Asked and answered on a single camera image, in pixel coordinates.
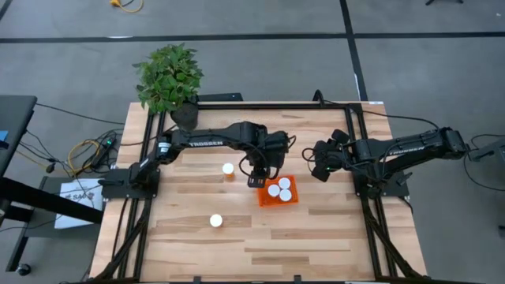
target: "orange tray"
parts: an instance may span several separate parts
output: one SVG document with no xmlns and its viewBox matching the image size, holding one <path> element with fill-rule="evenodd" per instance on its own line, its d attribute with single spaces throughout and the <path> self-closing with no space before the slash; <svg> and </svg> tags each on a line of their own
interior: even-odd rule
<svg viewBox="0 0 505 284">
<path fill-rule="evenodd" d="M 292 197 L 291 197 L 290 201 L 284 202 L 278 196 L 272 197 L 272 196 L 270 196 L 270 194 L 268 194 L 268 186 L 279 185 L 279 180 L 281 178 L 289 178 L 291 181 L 290 191 L 291 191 Z M 274 207 L 274 206 L 282 206 L 282 205 L 289 205 L 289 204 L 297 204 L 298 203 L 297 185 L 294 181 L 294 176 L 277 177 L 276 179 L 273 179 L 273 180 L 267 179 L 265 187 L 262 189 L 257 189 L 257 193 L 258 193 L 258 202 L 260 203 L 260 207 Z"/>
</svg>

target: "black desk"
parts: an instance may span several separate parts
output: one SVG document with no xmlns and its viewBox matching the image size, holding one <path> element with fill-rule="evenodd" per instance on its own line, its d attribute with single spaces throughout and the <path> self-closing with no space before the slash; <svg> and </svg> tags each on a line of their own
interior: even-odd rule
<svg viewBox="0 0 505 284">
<path fill-rule="evenodd" d="M 7 264 L 7 271 L 16 271 L 29 237 L 68 237 L 79 235 L 87 228 L 77 227 L 65 230 L 56 230 L 54 222 L 38 226 L 42 223 L 54 220 L 56 213 L 70 217 L 83 219 L 95 224 L 102 222 L 103 213 L 83 204 L 67 200 L 55 194 L 60 190 L 62 182 L 70 182 L 71 178 L 44 177 L 40 187 L 34 189 L 30 186 L 13 181 L 4 174 L 9 166 L 17 145 L 24 135 L 28 123 L 33 115 L 36 104 L 35 96 L 27 95 L 0 95 L 0 130 L 9 133 L 6 137 L 8 147 L 0 149 L 0 225 L 3 219 L 12 219 L 25 222 L 13 254 Z M 33 207 L 26 209 L 13 205 L 19 202 Z M 93 230 L 99 231 L 99 225 L 94 225 Z"/>
</svg>

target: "potted plant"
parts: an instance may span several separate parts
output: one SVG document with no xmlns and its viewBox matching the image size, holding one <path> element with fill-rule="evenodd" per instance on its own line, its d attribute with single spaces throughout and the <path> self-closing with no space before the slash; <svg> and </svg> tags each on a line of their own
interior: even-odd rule
<svg viewBox="0 0 505 284">
<path fill-rule="evenodd" d="M 137 92 L 142 107 L 152 113 L 170 112 L 179 129 L 191 131 L 198 122 L 196 94 L 202 70 L 193 59 L 196 50 L 168 45 L 151 53 L 148 62 L 134 64 L 140 74 Z"/>
</svg>

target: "plant pot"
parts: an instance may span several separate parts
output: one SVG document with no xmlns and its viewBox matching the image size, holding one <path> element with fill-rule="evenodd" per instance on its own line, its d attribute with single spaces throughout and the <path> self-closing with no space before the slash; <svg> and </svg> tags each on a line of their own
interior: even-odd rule
<svg viewBox="0 0 505 284">
<path fill-rule="evenodd" d="M 181 108 L 170 112 L 170 117 L 183 131 L 193 131 L 198 124 L 198 106 L 195 103 L 183 103 Z"/>
</svg>

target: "green leaves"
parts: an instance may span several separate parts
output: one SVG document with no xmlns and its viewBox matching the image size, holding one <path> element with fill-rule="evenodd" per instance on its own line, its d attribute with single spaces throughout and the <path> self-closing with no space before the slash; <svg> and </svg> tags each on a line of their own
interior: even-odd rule
<svg viewBox="0 0 505 284">
<path fill-rule="evenodd" d="M 184 43 L 168 45 L 151 52 L 148 62 L 133 64 L 140 75 L 136 90 L 142 107 L 147 104 L 153 113 L 173 111 L 197 94 L 203 74 L 195 53 Z"/>
</svg>

